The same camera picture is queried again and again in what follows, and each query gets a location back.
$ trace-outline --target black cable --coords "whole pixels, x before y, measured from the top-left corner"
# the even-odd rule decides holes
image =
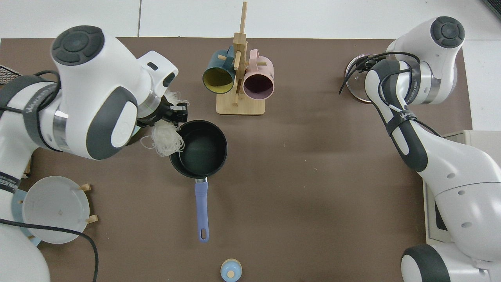
[[[404,72],[410,72],[410,68],[407,68],[407,69],[404,69],[404,70],[398,70],[398,71],[390,72],[389,74],[385,75],[385,76],[383,77],[383,79],[381,79],[381,81],[379,81],[379,84],[378,84],[378,86],[377,86],[377,92],[378,92],[378,94],[379,94],[379,98],[381,98],[381,100],[382,100],[382,101],[383,101],[383,102],[384,102],[387,106],[389,106],[389,105],[390,105],[390,103],[388,103],[388,102],[386,101],[386,99],[385,99],[385,98],[384,98],[384,96],[383,96],[383,92],[381,91],[381,89],[383,89],[383,87],[382,87],[382,86],[383,86],[383,83],[385,83],[385,82],[386,82],[386,80],[387,80],[388,78],[390,78],[392,75],[395,75],[395,74],[401,74],[401,73],[404,73]]]
[[[436,136],[442,137],[437,131],[435,131],[433,128],[431,128],[429,125],[425,124],[424,122],[418,120],[417,118],[415,118],[414,121],[417,122],[418,124],[424,126],[425,128],[427,128],[429,131],[431,131],[431,133],[435,134]]]
[[[0,110],[11,111],[11,112],[16,112],[16,113],[23,113],[23,110],[21,110],[21,109],[16,109],[16,108],[8,107],[8,106],[0,106]]]
[[[359,69],[361,69],[365,63],[367,63],[368,61],[370,60],[374,60],[374,59],[377,59],[377,58],[380,58],[380,57],[384,57],[386,55],[406,55],[406,56],[409,56],[409,57],[412,57],[414,58],[418,63],[420,63],[421,61],[419,60],[419,58],[414,55],[414,54],[411,54],[411,53],[407,53],[407,52],[386,52],[386,53],[381,53],[381,54],[378,54],[378,55],[374,55],[372,57],[368,57],[367,59],[365,59],[363,62],[361,62],[357,67],[355,67],[354,69],[350,70],[350,72],[348,73],[347,76],[345,76],[345,79],[343,80],[343,84],[341,84],[341,88],[339,89],[339,95],[341,95],[341,92],[343,91],[343,88],[344,86],[346,85],[346,83],[348,82],[348,79],[350,79],[350,77]]]
[[[54,227],[54,226],[45,226],[45,225],[37,225],[37,224],[29,224],[29,223],[22,223],[22,222],[16,222],[16,221],[10,221],[6,219],[1,219],[0,218],[0,223],[6,224],[6,225],[12,225],[12,226],[17,226],[17,227],[24,227],[24,228],[33,228],[33,229],[43,229],[43,230],[50,230],[50,231],[59,231],[59,232],[65,232],[65,233],[71,233],[75,234],[78,236],[81,236],[85,238],[91,245],[92,249],[94,250],[94,259],[95,259],[95,264],[94,264],[94,278],[92,279],[93,282],[96,282],[97,280],[97,271],[99,268],[99,257],[97,254],[97,247],[96,243],[94,243],[94,240],[92,240],[91,237],[88,235],[78,232],[75,230],[71,229],[66,229],[66,228],[60,228],[60,227]]]
[[[57,71],[44,70],[44,71],[37,72],[34,75],[41,76],[41,75],[48,74],[48,73],[55,75],[58,79],[58,82],[56,84],[56,89],[54,89],[54,91],[49,96],[45,97],[45,99],[40,104],[40,107],[39,107],[40,110],[43,110],[48,105],[50,105],[52,103],[52,101],[54,101],[54,99],[56,99],[56,96],[59,93],[59,90],[61,90],[61,78],[59,77],[59,73]]]

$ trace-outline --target wire basket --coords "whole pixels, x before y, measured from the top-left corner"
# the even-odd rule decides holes
[[[0,85],[6,85],[7,83],[20,76],[21,74],[17,71],[0,65]]]

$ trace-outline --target mug handle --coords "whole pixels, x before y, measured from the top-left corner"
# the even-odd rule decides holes
[[[231,65],[233,64],[233,60],[235,59],[235,52],[233,45],[230,45],[228,48],[228,52],[226,53],[226,60],[224,61],[224,64],[222,67],[224,69],[229,69]]]
[[[259,58],[258,50],[257,49],[251,50],[249,56],[249,72],[258,71],[258,58]]]

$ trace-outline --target mug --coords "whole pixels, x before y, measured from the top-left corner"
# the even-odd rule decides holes
[[[258,66],[260,62],[266,62],[266,65]],[[250,51],[249,66],[245,70],[242,85],[245,95],[255,100],[267,99],[273,94],[273,64],[268,58],[260,56],[257,49]]]
[[[219,59],[219,55],[225,56],[226,59]],[[235,81],[233,60],[233,45],[228,50],[219,50],[212,55],[209,65],[202,75],[203,84],[207,89],[217,94],[223,94],[233,88]]]

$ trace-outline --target pink mug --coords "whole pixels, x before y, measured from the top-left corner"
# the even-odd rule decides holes
[[[266,62],[266,65],[259,66],[260,62]],[[243,92],[255,100],[267,99],[273,94],[273,64],[268,58],[260,56],[257,49],[250,51],[249,66],[245,69],[242,85]]]

